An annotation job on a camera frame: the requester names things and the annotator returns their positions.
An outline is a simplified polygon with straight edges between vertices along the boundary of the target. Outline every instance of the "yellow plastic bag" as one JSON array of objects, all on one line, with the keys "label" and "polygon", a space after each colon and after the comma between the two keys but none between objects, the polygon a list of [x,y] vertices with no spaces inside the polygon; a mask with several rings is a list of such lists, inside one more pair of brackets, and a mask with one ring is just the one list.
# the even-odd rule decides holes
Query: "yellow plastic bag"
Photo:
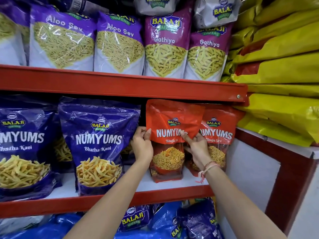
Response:
[{"label": "yellow plastic bag", "polygon": [[254,117],[270,119],[308,139],[319,142],[319,100],[292,96],[252,94],[249,106],[236,106]]},{"label": "yellow plastic bag", "polygon": [[319,52],[239,64],[231,75],[236,83],[288,84],[319,82]]},{"label": "yellow plastic bag", "polygon": [[251,43],[241,50],[233,62],[241,64],[272,60],[315,50],[319,50],[319,22],[308,24],[269,40]]},{"label": "yellow plastic bag", "polygon": [[261,11],[261,5],[256,5],[238,15],[237,21],[234,23],[235,30],[242,30],[249,26],[255,26],[254,18]]},{"label": "yellow plastic bag", "polygon": [[236,65],[233,64],[232,61],[228,61],[225,64],[223,75],[231,75],[235,72],[235,69],[236,69]]},{"label": "yellow plastic bag", "polygon": [[263,0],[243,0],[241,2],[241,6],[239,9],[239,13],[242,13],[246,10],[248,10],[249,8],[256,6],[258,4],[261,4]]},{"label": "yellow plastic bag", "polygon": [[319,85],[248,85],[248,92],[319,99]]},{"label": "yellow plastic bag", "polygon": [[249,113],[246,113],[244,118],[238,122],[237,126],[257,132],[263,136],[268,136],[270,138],[302,147],[309,147],[314,142],[312,138],[306,138],[300,133],[297,133],[283,125],[271,120],[256,118]]},{"label": "yellow plastic bag", "polygon": [[257,31],[257,27],[248,27],[243,30],[240,30],[237,33],[232,35],[232,44],[230,45],[231,49],[238,49],[243,46],[247,46],[253,41],[254,33]]},{"label": "yellow plastic bag", "polygon": [[233,60],[241,50],[242,50],[242,47],[239,49],[230,50],[227,55],[227,61]]},{"label": "yellow plastic bag", "polygon": [[224,83],[234,83],[234,81],[230,78],[230,76],[222,76],[220,81]]},{"label": "yellow plastic bag", "polygon": [[255,17],[257,25],[266,24],[297,11],[319,8],[319,0],[274,0]]},{"label": "yellow plastic bag", "polygon": [[305,25],[318,22],[319,21],[319,9],[296,12],[284,19],[278,20],[273,24],[269,24],[261,29],[259,29],[254,34],[253,42],[259,40],[272,38],[279,36],[281,34],[287,33],[296,28],[303,27]]}]

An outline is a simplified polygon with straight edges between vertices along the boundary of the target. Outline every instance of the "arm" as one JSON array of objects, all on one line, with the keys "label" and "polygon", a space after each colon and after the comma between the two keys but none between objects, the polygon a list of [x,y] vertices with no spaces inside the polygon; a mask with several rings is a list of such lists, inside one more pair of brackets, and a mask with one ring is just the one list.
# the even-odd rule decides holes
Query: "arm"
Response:
[{"label": "arm", "polygon": [[[198,134],[192,140],[183,131],[181,135],[190,144],[190,148],[185,149],[193,154],[194,163],[203,170],[211,161],[206,139]],[[285,234],[230,181],[220,167],[214,166],[209,169],[205,178],[237,239],[287,239]]]},{"label": "arm", "polygon": [[151,130],[138,127],[131,142],[136,161],[64,239],[113,239],[153,157]]}]

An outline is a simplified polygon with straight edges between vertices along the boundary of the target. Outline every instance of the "wrist band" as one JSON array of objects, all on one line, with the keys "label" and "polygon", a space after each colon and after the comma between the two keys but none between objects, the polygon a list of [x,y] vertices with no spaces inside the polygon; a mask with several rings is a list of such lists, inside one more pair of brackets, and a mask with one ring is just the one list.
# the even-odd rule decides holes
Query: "wrist band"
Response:
[{"label": "wrist band", "polygon": [[200,181],[196,181],[196,182],[203,184],[204,179],[205,179],[205,174],[206,174],[206,172],[207,172],[209,169],[211,169],[212,167],[215,167],[215,166],[220,167],[220,165],[217,164],[217,163],[214,162],[214,161],[208,162],[208,163],[205,165],[204,170],[203,170],[203,171],[200,171],[200,172],[198,173],[198,177],[201,178],[201,180],[200,180]]}]

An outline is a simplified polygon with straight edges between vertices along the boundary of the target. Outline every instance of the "white wall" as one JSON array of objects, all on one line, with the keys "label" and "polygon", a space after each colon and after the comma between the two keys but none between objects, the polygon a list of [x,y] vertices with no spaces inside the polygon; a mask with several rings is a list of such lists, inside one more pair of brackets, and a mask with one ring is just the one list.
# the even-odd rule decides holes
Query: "white wall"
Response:
[{"label": "white wall", "polygon": [[[226,174],[262,211],[266,210],[279,168],[277,160],[237,139],[227,152]],[[236,239],[223,211],[218,207],[218,201],[217,210],[225,239]]]},{"label": "white wall", "polygon": [[315,171],[305,198],[288,235],[288,239],[319,238],[319,167]]}]

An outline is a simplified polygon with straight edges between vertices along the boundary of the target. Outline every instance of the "human hand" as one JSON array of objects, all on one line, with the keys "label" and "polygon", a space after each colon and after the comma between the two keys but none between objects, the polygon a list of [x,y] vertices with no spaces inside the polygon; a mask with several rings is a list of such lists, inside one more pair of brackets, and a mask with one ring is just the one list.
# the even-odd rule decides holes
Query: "human hand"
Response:
[{"label": "human hand", "polygon": [[153,147],[150,141],[151,129],[146,130],[144,126],[138,126],[131,141],[136,161],[145,161],[150,164],[153,158]]},{"label": "human hand", "polygon": [[207,140],[200,133],[198,133],[194,139],[191,139],[187,135],[187,132],[183,130],[180,131],[180,134],[190,145],[190,148],[184,147],[184,149],[193,155],[194,163],[203,171],[205,165],[212,161],[208,152]]}]

